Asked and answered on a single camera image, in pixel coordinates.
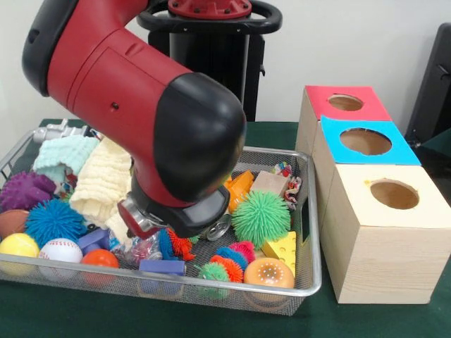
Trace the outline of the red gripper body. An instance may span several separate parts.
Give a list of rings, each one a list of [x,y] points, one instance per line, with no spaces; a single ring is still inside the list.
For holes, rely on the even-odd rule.
[[[136,207],[133,201],[118,203],[118,212],[128,229],[141,239],[147,239],[162,229]]]

